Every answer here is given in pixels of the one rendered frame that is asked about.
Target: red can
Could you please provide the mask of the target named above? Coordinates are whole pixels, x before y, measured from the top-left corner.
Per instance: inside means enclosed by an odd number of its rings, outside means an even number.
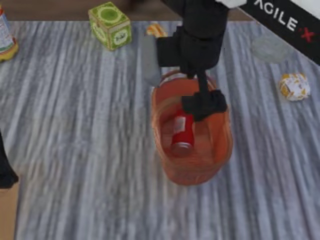
[[[177,157],[185,157],[194,149],[194,117],[178,110],[174,117],[171,151]]]

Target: orange container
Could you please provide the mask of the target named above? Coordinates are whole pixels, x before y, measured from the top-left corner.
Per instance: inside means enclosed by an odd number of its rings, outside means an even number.
[[[187,157],[174,157],[171,152],[174,116],[182,108],[181,96],[199,91],[198,81],[186,77],[165,81],[179,73],[171,71],[162,77],[152,93],[152,128],[157,151],[167,177],[178,185],[198,185],[210,180],[229,160],[233,149],[229,110],[195,122],[194,150]],[[210,90],[216,84],[210,79]]]

